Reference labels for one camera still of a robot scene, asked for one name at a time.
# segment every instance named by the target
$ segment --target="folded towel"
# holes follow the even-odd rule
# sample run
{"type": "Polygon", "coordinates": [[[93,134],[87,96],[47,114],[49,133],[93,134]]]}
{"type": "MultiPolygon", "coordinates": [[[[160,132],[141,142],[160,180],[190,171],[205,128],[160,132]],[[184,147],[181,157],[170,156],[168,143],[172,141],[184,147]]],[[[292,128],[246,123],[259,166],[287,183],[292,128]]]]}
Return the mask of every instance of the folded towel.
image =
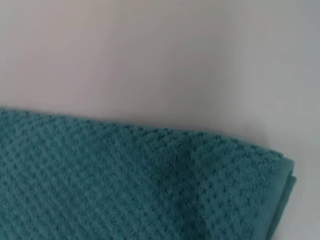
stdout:
{"type": "Polygon", "coordinates": [[[280,153],[198,131],[0,110],[0,239],[266,240],[280,153]]]}

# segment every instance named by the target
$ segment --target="white background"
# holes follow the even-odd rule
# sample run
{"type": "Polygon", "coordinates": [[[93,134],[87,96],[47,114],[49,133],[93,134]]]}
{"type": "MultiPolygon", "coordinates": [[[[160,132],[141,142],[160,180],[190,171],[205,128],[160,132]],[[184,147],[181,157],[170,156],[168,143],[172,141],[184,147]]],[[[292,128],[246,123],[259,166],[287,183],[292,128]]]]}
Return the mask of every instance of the white background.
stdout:
{"type": "Polygon", "coordinates": [[[320,239],[317,0],[0,0],[0,106],[283,152],[298,181],[274,238],[320,239]]]}

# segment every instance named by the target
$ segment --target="textured towel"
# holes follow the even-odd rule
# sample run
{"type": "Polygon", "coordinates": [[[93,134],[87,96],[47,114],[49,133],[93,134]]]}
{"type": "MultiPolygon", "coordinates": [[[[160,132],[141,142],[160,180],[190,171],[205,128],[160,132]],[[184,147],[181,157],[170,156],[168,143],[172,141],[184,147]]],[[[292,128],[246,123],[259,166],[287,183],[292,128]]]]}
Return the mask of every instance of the textured towel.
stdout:
{"type": "Polygon", "coordinates": [[[266,240],[294,183],[218,134],[0,110],[1,240],[266,240]]]}

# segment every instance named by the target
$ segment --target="towel fold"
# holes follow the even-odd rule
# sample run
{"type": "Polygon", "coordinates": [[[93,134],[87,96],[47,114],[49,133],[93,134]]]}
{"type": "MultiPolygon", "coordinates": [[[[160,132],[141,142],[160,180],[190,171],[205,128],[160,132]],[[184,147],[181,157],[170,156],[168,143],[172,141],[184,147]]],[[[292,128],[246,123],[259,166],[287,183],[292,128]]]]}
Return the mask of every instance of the towel fold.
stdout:
{"type": "Polygon", "coordinates": [[[219,134],[0,109],[0,239],[267,240],[293,167],[219,134]]]}

